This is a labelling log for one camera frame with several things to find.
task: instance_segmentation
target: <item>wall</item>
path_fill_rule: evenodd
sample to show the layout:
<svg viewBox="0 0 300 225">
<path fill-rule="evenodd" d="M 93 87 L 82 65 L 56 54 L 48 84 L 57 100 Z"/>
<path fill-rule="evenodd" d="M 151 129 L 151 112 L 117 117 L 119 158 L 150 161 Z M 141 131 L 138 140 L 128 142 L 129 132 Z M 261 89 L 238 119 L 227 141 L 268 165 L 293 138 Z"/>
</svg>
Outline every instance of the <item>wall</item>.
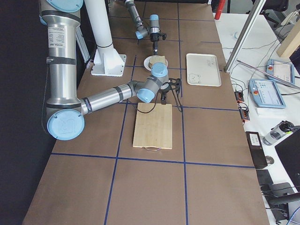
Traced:
<svg viewBox="0 0 300 225">
<path fill-rule="evenodd" d="M 20 225 L 55 143 L 41 127 L 47 27 L 39 22 L 38 1 L 4 0 L 0 17 L 0 225 Z M 85 13 L 82 22 L 93 39 Z M 84 68 L 77 62 L 80 80 Z"/>
</svg>

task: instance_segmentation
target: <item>desk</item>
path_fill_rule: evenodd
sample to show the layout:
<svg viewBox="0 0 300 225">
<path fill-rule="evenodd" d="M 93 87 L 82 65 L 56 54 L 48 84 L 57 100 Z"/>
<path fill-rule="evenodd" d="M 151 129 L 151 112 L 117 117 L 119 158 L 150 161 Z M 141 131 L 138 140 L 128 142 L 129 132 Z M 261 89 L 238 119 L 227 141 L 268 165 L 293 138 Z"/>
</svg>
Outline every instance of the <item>desk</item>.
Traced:
<svg viewBox="0 0 300 225">
<path fill-rule="evenodd" d="M 80 98 L 150 74 L 143 60 L 152 43 L 136 40 L 126 8 L 115 3 L 109 21 L 115 48 L 127 55 L 124 75 L 95 77 L 87 69 Z M 229 75 L 220 71 L 217 88 L 186 80 L 187 53 L 214 54 L 219 68 L 225 65 L 211 7 L 136 4 L 145 21 L 160 16 L 168 36 L 159 42 L 159 54 L 169 62 L 169 76 L 182 79 L 183 113 L 168 98 L 173 149 L 132 147 L 137 98 L 86 115 L 79 137 L 56 142 L 23 224 L 267 225 Z"/>
<path fill-rule="evenodd" d="M 235 32 L 240 32 L 248 15 L 240 15 L 240 14 L 222 14 L 219 21 L 216 21 L 217 30 L 219 33 L 220 41 L 222 43 L 224 56 L 226 59 L 229 58 L 230 49 L 225 48 L 233 48 L 236 43 L 236 38 L 233 37 Z M 267 45 L 272 41 L 276 40 L 276 36 L 273 33 L 271 27 L 265 20 L 263 15 L 259 15 L 249 36 L 247 37 L 243 48 L 253 48 L 253 47 L 260 47 L 263 45 Z M 272 53 L 275 47 L 278 47 L 279 42 L 276 41 L 274 46 L 272 46 L 271 51 L 266 56 L 266 58 L 262 61 L 260 66 L 266 65 L 267 60 Z M 266 55 L 267 51 L 270 49 L 271 45 L 265 46 L 260 49 L 242 49 L 238 55 L 238 59 L 249 64 L 252 66 L 258 66 L 262 58 Z M 281 60 L 284 62 L 289 62 L 289 59 L 284 59 L 278 57 L 276 51 L 272 54 L 273 59 Z M 242 65 L 238 65 L 235 69 L 232 70 L 232 77 L 237 78 L 243 81 L 246 86 L 248 85 L 248 81 L 253 74 L 253 70 L 244 67 Z M 265 79 L 265 76 L 259 72 L 256 72 L 253 75 L 253 78 L 257 79 Z M 296 79 L 296 85 L 300 86 L 299 79 Z M 281 93 L 293 93 L 297 92 L 297 90 L 293 90 L 282 85 L 278 85 Z M 248 95 L 248 90 L 244 91 L 244 96 Z M 281 120 L 288 120 L 291 121 L 294 125 L 300 124 L 300 95 L 292 95 L 292 96 L 283 96 L 284 101 L 286 103 L 286 108 L 283 110 L 272 110 L 268 109 L 265 112 L 257 113 L 255 103 L 253 102 L 252 98 L 246 97 L 246 104 L 248 104 L 250 109 L 250 121 L 246 122 L 244 125 L 245 131 L 256 131 L 259 132 L 260 136 L 265 136 L 271 128 L 276 126 Z M 287 175 L 284 167 L 282 166 L 280 159 L 275 151 L 275 145 L 266 146 L 263 144 L 263 150 L 265 155 L 271 156 L 274 158 L 275 163 L 267 169 L 270 172 L 270 175 L 274 181 L 274 183 L 282 183 L 282 182 L 289 182 L 291 186 L 293 183 L 291 182 L 289 176 Z M 271 225 L 275 224 L 275 219 L 270 212 L 267 211 L 269 216 L 269 221 Z"/>
</svg>

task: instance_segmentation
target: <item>sticker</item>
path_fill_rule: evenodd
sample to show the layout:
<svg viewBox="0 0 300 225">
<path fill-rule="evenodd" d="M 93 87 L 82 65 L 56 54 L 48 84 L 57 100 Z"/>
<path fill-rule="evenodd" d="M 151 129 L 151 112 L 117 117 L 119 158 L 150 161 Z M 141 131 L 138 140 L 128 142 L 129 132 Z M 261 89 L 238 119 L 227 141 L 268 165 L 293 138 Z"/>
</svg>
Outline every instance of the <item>sticker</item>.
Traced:
<svg viewBox="0 0 300 225">
<path fill-rule="evenodd" d="M 253 146 L 260 146 L 258 135 L 255 135 L 255 134 L 249 134 L 249 136 L 250 136 L 251 144 L 252 144 Z"/>
<path fill-rule="evenodd" d="M 48 47 L 65 48 L 66 32 L 62 27 L 48 27 Z"/>
</svg>

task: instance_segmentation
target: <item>white plate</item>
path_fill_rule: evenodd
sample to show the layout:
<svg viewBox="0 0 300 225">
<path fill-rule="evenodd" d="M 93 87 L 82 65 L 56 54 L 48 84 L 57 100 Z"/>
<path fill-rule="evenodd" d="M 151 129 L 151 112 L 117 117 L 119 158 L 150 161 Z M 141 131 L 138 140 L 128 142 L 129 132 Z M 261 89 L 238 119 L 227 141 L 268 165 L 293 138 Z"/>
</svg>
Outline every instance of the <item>white plate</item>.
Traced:
<svg viewBox="0 0 300 225">
<path fill-rule="evenodd" d="M 147 57 L 147 58 L 144 60 L 144 67 L 145 67 L 147 70 L 151 71 L 151 68 L 149 67 L 149 61 L 150 61 L 150 58 L 151 58 L 151 57 L 157 57 L 157 56 L 158 56 L 158 55 L 151 55 L 151 56 Z"/>
<path fill-rule="evenodd" d="M 199 86 L 221 86 L 217 57 L 209 54 L 187 54 L 187 83 Z"/>
</svg>

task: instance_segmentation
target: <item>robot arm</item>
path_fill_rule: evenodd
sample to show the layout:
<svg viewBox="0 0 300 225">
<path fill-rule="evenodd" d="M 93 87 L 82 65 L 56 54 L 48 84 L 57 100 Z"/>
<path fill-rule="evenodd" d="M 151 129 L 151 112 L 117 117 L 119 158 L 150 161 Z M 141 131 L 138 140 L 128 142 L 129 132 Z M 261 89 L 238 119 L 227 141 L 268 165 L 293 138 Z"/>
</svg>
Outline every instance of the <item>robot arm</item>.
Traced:
<svg viewBox="0 0 300 225">
<path fill-rule="evenodd" d="M 149 35 L 149 28 L 146 27 L 136 9 L 134 0 L 124 0 L 124 4 L 130 13 L 133 23 L 136 26 L 135 35 L 137 39 L 143 39 L 144 37 Z"/>
<path fill-rule="evenodd" d="M 86 0 L 86 3 L 88 2 L 91 6 L 91 3 L 95 1 Z M 85 114 L 135 95 L 143 102 L 149 103 L 160 89 L 163 90 L 169 86 L 166 65 L 158 62 L 153 65 L 151 75 L 145 82 L 131 81 L 79 99 L 76 93 L 75 32 L 80 25 L 79 9 L 82 3 L 83 0 L 40 0 L 39 2 L 41 20 L 48 26 L 47 64 L 50 69 L 51 97 L 46 102 L 47 129 L 53 137 L 59 140 L 77 137 L 84 129 L 83 115 Z M 105 55 L 103 59 L 110 56 L 111 47 L 113 49 L 112 44 L 105 48 L 99 47 L 103 51 L 101 55 Z"/>
<path fill-rule="evenodd" d="M 151 69 L 151 75 L 145 82 L 130 81 L 127 84 L 81 99 L 82 115 L 92 113 L 134 96 L 137 96 L 145 103 L 149 103 L 159 90 L 164 90 L 169 86 L 168 80 L 166 65 L 161 62 L 155 63 Z"/>
<path fill-rule="evenodd" d="M 159 22 L 158 22 L 158 15 L 153 14 L 150 16 L 150 26 L 147 27 L 144 25 L 137 9 L 135 6 L 134 0 L 124 0 L 124 3 L 130 13 L 130 16 L 133 20 L 133 23 L 136 26 L 136 37 L 137 39 L 143 39 L 147 35 L 150 35 L 150 41 L 153 42 L 153 54 L 158 54 L 158 41 L 160 37 L 163 40 L 166 39 L 166 34 L 160 32 Z"/>
<path fill-rule="evenodd" d="M 159 90 L 168 88 L 168 72 L 164 63 L 155 63 L 151 75 L 145 82 L 131 81 L 104 92 L 81 99 L 80 111 L 59 109 L 51 115 L 47 128 L 49 133 L 59 140 L 77 137 L 84 128 L 83 115 L 108 107 L 135 95 L 143 102 L 149 103 Z"/>
</svg>

